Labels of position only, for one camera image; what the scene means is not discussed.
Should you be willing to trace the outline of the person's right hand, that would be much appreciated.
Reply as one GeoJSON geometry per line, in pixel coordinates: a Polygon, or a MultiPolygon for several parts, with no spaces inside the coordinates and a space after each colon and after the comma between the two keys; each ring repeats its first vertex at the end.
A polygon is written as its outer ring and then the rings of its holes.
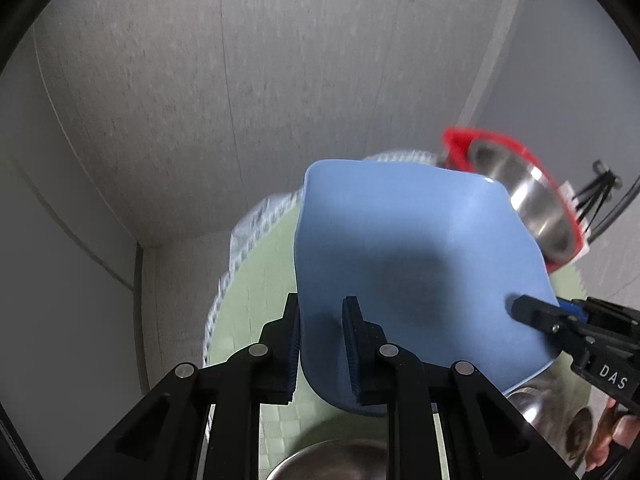
{"type": "Polygon", "coordinates": [[[618,402],[608,398],[605,409],[599,420],[596,432],[586,453],[586,471],[592,471],[602,466],[608,454],[611,443],[623,448],[631,448],[639,433],[639,419],[634,415],[619,415],[616,413],[618,402]]]}

